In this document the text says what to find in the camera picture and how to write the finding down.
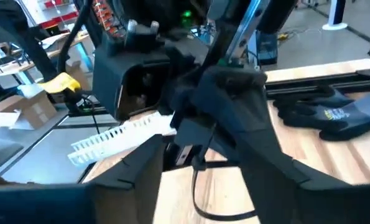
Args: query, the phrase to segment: gray floor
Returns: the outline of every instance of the gray floor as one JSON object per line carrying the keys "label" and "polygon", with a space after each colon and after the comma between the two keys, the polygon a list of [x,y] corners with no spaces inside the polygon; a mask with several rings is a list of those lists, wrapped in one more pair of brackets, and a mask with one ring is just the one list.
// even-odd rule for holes
{"label": "gray floor", "polygon": [[[362,9],[358,9],[356,4],[360,5]],[[357,14],[350,16],[349,12],[346,12],[346,19],[349,19],[349,23],[354,23],[356,27],[360,26],[361,30],[365,29],[364,31],[370,35],[370,27],[363,25],[368,24],[370,26],[370,0],[358,0],[355,5],[347,5],[348,9]],[[322,31],[321,26],[326,21],[325,17],[310,9],[294,11],[283,29],[304,27],[307,31],[281,45],[277,65],[265,69],[292,68],[368,58],[369,42],[360,39],[347,30]],[[0,129],[0,138],[13,139],[22,143],[25,147],[30,146],[64,115],[65,110],[61,109],[56,118],[37,131]],[[110,116],[99,116],[97,120],[98,122],[113,121]],[[90,117],[70,118],[65,123],[92,123],[92,119]],[[96,131],[93,128],[52,131],[41,143],[5,172],[3,177],[12,181],[33,181],[43,184],[76,182],[84,168],[76,168],[67,159],[67,154],[73,151],[70,144],[95,133]]]}

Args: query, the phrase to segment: glove logo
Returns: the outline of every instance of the glove logo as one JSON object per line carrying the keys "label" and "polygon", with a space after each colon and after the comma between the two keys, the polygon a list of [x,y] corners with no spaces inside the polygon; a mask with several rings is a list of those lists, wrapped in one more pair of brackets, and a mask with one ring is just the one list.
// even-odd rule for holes
{"label": "glove logo", "polygon": [[345,113],[341,108],[324,110],[325,116],[332,121],[338,121],[343,118],[349,118],[350,114]]}

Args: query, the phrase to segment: wooden table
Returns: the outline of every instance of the wooden table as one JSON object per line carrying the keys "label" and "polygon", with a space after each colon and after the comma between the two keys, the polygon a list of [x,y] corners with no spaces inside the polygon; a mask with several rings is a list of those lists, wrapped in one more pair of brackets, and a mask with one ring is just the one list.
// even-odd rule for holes
{"label": "wooden table", "polygon": [[[89,64],[91,64],[91,62],[90,62],[90,60],[88,58],[88,54],[86,53],[85,48],[83,46],[83,41],[85,39],[87,39],[88,37],[89,37],[88,34],[81,35],[81,36],[77,37],[73,41],[72,47],[79,45],[78,50],[81,53],[81,59],[85,60],[88,69],[92,70],[91,65],[89,65]],[[52,58],[52,57],[56,57],[59,53],[60,53],[60,50],[54,50],[54,51],[51,51],[51,52],[47,52],[47,55],[48,55],[49,58]],[[2,70],[2,72],[0,71],[0,77],[6,76],[6,75],[18,74],[25,84],[31,84],[34,81],[33,81],[32,77],[30,76],[30,74],[28,73],[28,70],[33,68],[33,67],[35,67],[34,62],[30,62],[30,63],[23,62],[22,65],[19,65],[16,62],[7,63],[3,66],[0,66],[0,68]]]}
{"label": "wooden table", "polygon": [[[348,73],[367,68],[370,68],[370,59],[276,70],[267,72],[267,75],[268,82],[272,82]],[[350,184],[370,183],[370,133],[347,142],[321,141],[315,130],[284,126],[271,102],[268,104],[284,153]],[[97,162],[84,181],[89,181],[109,169],[127,153]],[[222,156],[210,150],[206,159],[220,160]],[[191,179],[192,168],[162,174],[154,223],[217,223],[200,217],[194,210],[190,190]],[[204,211],[220,215],[237,214],[254,209],[238,168],[213,169],[201,173],[197,182],[196,201]],[[259,220],[254,217],[231,223],[257,224]]]}

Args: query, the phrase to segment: black glove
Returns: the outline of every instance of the black glove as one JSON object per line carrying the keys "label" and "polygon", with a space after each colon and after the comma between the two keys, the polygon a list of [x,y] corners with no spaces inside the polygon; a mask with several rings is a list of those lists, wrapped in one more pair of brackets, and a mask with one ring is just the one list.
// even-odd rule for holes
{"label": "black glove", "polygon": [[370,131],[370,116],[355,102],[330,87],[321,93],[278,98],[274,106],[287,126],[319,129],[326,141],[345,141]]}

